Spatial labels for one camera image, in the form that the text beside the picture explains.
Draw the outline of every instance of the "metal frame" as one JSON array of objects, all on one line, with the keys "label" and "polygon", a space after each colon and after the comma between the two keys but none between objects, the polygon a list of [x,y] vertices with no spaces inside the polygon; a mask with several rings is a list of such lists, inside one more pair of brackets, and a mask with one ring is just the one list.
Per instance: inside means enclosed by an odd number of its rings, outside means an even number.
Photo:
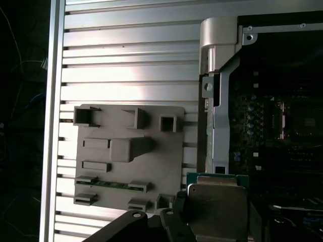
[{"label": "metal frame", "polygon": [[238,57],[233,57],[242,45],[251,45],[257,41],[258,34],[300,32],[323,30],[323,23],[279,25],[263,27],[238,26],[236,17],[218,17],[206,19],[201,24],[200,74],[203,77],[202,97],[208,98],[209,105],[214,102],[214,76],[220,75],[220,104],[208,108],[208,150],[207,171],[216,173],[216,167],[225,167],[229,174],[229,77],[239,66]]},{"label": "metal frame", "polygon": [[64,10],[65,0],[51,1],[39,241],[54,241]]}]

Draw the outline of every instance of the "green circuit board strip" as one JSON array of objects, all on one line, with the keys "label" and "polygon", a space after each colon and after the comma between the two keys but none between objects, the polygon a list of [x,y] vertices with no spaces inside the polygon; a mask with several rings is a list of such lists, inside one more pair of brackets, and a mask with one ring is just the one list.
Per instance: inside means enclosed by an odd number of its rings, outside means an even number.
[{"label": "green circuit board strip", "polygon": [[124,183],[114,183],[114,182],[101,181],[101,180],[94,180],[92,182],[76,181],[76,184],[143,192],[143,188],[134,188],[134,187],[130,187],[130,186],[128,186],[128,184],[124,184]]}]

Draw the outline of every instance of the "capacitor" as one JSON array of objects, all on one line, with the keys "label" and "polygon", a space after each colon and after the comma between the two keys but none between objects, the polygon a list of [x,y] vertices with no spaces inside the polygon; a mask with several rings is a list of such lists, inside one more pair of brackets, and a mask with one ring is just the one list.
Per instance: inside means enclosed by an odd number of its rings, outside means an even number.
[{"label": "capacitor", "polygon": [[254,106],[248,106],[248,111],[249,111],[249,112],[254,111]]}]

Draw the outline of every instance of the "hole in bracket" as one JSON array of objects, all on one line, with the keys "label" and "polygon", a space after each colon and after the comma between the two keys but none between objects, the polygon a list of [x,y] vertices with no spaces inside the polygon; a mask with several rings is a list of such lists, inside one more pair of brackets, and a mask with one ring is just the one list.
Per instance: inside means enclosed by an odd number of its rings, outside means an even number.
[{"label": "hole in bracket", "polygon": [[211,83],[206,83],[204,85],[204,89],[205,89],[205,91],[210,92],[213,89],[213,85]]},{"label": "hole in bracket", "polygon": [[216,173],[217,174],[225,174],[226,173],[226,168],[223,166],[216,166]]}]

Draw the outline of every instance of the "dark background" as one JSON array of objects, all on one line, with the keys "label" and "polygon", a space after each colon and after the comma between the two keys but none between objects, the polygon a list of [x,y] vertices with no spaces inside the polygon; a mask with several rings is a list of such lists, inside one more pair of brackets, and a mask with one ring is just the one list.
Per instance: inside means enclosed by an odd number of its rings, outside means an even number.
[{"label": "dark background", "polygon": [[49,0],[0,8],[0,231],[38,241],[49,37]]}]

